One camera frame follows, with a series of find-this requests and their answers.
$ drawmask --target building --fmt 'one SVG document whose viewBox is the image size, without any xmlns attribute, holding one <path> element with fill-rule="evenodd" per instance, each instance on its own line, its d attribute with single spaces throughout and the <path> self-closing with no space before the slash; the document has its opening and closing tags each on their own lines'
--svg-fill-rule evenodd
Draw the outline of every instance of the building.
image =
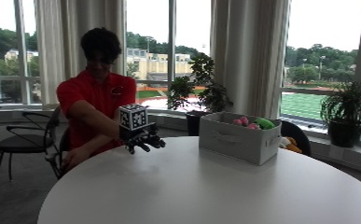
<svg viewBox="0 0 361 224">
<path fill-rule="evenodd" d="M 28 62 L 31 62 L 31 59 L 37 56 L 39 56 L 39 51 L 28 50 Z M 17 58 L 19 58 L 19 50 L 11 49 L 5 54 L 5 60 L 17 59 Z"/>
<path fill-rule="evenodd" d="M 175 74 L 191 74 L 190 61 L 189 54 L 175 54 Z M 148 53 L 146 49 L 128 48 L 126 64 L 126 70 L 137 79 L 167 80 L 167 54 Z"/>
</svg>

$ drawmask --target robotic hand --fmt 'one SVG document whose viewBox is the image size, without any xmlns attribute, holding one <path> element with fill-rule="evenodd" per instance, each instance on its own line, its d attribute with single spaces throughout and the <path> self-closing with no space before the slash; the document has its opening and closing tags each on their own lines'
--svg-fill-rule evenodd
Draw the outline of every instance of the robotic hand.
<svg viewBox="0 0 361 224">
<path fill-rule="evenodd" d="M 166 143 L 157 136 L 157 133 L 158 127 L 156 123 L 150 123 L 142 128 L 132 131 L 121 126 L 120 137 L 130 154 L 134 154 L 134 147 L 141 147 L 146 152 L 150 151 L 148 145 L 154 148 L 165 147 Z"/>
</svg>

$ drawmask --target dark hair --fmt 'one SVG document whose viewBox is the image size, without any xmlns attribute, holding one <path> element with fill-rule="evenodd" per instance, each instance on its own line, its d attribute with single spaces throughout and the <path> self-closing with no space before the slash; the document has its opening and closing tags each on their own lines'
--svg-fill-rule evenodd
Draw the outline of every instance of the dark hair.
<svg viewBox="0 0 361 224">
<path fill-rule="evenodd" d="M 104 54 L 104 59 L 113 63 L 122 53 L 117 35 L 104 27 L 94 28 L 84 34 L 81 38 L 81 47 L 88 60 L 93 60 L 96 52 L 101 52 Z"/>
</svg>

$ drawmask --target red polo shirt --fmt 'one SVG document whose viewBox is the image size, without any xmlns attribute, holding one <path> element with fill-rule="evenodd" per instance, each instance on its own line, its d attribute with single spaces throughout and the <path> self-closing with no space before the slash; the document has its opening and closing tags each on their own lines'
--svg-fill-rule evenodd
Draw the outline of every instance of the red polo shirt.
<svg viewBox="0 0 361 224">
<path fill-rule="evenodd" d="M 136 80 L 132 77 L 110 73 L 105 82 L 98 83 L 86 70 L 60 84 L 57 98 L 69 122 L 70 149 L 82 146 L 97 135 L 92 128 L 68 114 L 72 104 L 85 100 L 113 119 L 121 105 L 136 103 L 136 91 Z M 121 142 L 113 141 L 94 151 L 93 155 L 120 145 Z"/>
</svg>

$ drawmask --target sky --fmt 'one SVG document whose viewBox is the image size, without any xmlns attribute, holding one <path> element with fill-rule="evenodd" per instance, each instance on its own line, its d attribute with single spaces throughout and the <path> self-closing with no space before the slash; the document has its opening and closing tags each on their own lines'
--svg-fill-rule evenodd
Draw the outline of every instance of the sky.
<svg viewBox="0 0 361 224">
<path fill-rule="evenodd" d="M 0 0 L 0 27 L 15 30 L 12 0 Z M 25 30 L 35 32 L 33 0 L 23 0 Z M 211 0 L 178 0 L 177 45 L 209 53 Z M 126 0 L 126 31 L 167 42 L 167 0 Z M 292 0 L 288 46 L 357 49 L 361 0 Z"/>
</svg>

